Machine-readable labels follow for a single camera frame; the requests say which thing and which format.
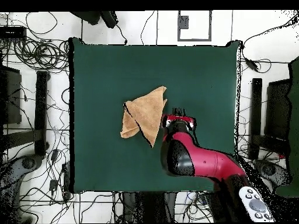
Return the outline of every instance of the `green mat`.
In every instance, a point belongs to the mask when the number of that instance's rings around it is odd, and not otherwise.
[[[234,153],[237,50],[228,47],[74,46],[74,191],[213,190],[208,178],[171,177],[139,132],[122,139],[123,103],[166,86],[164,113],[186,109],[202,147]]]
[[[287,168],[293,178],[290,185],[278,187],[275,193],[282,197],[299,197],[299,58],[296,58],[288,66],[292,87],[288,93],[291,102],[290,129],[288,141],[290,143],[290,156],[287,160]]]

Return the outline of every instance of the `tan towel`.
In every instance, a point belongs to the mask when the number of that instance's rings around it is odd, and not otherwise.
[[[124,103],[122,138],[132,137],[141,130],[151,147],[154,146],[167,102],[163,100],[164,91],[166,87],[161,86],[145,96]]]

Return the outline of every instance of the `black cable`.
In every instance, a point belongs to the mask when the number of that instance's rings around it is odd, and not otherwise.
[[[62,94],[61,94],[61,100],[64,102],[64,104],[66,104],[66,105],[69,105],[69,103],[67,103],[67,102],[65,102],[65,100],[63,99],[63,94],[66,92],[66,91],[68,91],[69,90],[69,87],[67,88],[67,89],[65,89],[65,90],[63,90],[62,91]]]
[[[73,211],[73,215],[74,215],[74,221],[77,224],[76,217],[75,217],[75,203],[72,203],[72,211]]]
[[[158,21],[159,21],[159,11],[157,10],[157,22],[156,22],[157,35],[156,35],[156,46],[158,45]]]
[[[119,28],[119,30],[120,30],[120,34],[121,34],[121,36],[123,36],[123,38],[124,38],[124,45],[126,45],[126,44],[128,43],[127,38],[124,37],[123,32],[122,32],[122,30],[120,29],[119,25],[116,25],[116,26]]]
[[[141,32],[141,34],[140,34],[140,39],[141,39],[141,42],[142,42],[143,45],[144,45],[143,40],[142,40],[142,34],[143,34],[143,31],[144,31],[144,29],[145,29],[145,26],[147,25],[148,20],[153,16],[154,13],[155,13],[155,10],[154,10],[153,13],[149,16],[149,18],[147,19],[147,21],[145,22],[144,27],[143,27],[143,29],[142,29],[142,32]]]
[[[282,29],[283,27],[289,27],[293,24],[296,24],[298,22],[298,14],[294,15],[291,19],[289,19],[285,24],[281,25],[281,26],[277,26],[277,27],[272,27],[271,29],[267,29],[266,31],[263,31],[259,34],[256,34],[254,36],[251,36],[250,38],[248,38],[247,40],[244,41],[243,43],[243,46],[242,46],[242,56],[244,57],[244,60],[246,62],[246,64],[251,68],[253,69],[254,71],[256,71],[257,73],[266,73],[270,70],[271,66],[272,66],[272,62],[265,58],[265,59],[260,59],[260,60],[257,60],[257,61],[252,61],[252,60],[249,60],[246,56],[244,56],[244,48],[245,48],[245,44],[248,40],[254,38],[254,37],[257,37],[257,36],[260,36],[260,35],[263,35],[263,34],[267,34],[268,32],[270,31],[273,31],[273,30],[276,30],[276,29]],[[267,70],[267,71],[264,71],[264,72],[260,72],[257,67],[256,67],[256,62],[259,63],[259,61],[262,61],[262,60],[268,60],[269,63],[270,63],[270,68]]]
[[[82,222],[80,213],[81,213],[81,193],[79,193],[79,224]]]
[[[29,31],[30,31],[30,32],[31,32],[37,39],[39,39],[39,38],[36,36],[36,34],[38,34],[38,35],[40,35],[40,34],[47,34],[47,33],[51,32],[51,31],[57,26],[57,24],[58,24],[58,20],[56,19],[56,17],[55,17],[51,12],[48,12],[48,13],[55,19],[55,25],[54,25],[54,27],[52,27],[49,31],[46,31],[46,32],[44,32],[44,33],[37,33],[37,32],[35,32],[35,31],[33,31],[33,30],[29,27],[29,25],[28,25],[28,16],[29,16],[31,13],[36,13],[36,12],[29,12],[29,13],[26,15],[26,17],[25,17],[26,26],[27,26],[28,30],[29,30]]]
[[[96,201],[96,199],[97,199],[98,197],[111,197],[111,196],[112,196],[112,195],[97,195],[97,196],[95,197],[95,199],[92,201],[91,205],[90,205],[87,209],[85,209],[84,211],[82,211],[82,213],[81,213],[81,220],[80,220],[80,217],[79,217],[79,223],[82,224],[82,222],[83,222],[83,213],[84,213],[85,211],[89,210],[89,209],[93,206],[93,204],[95,203],[95,201]]]

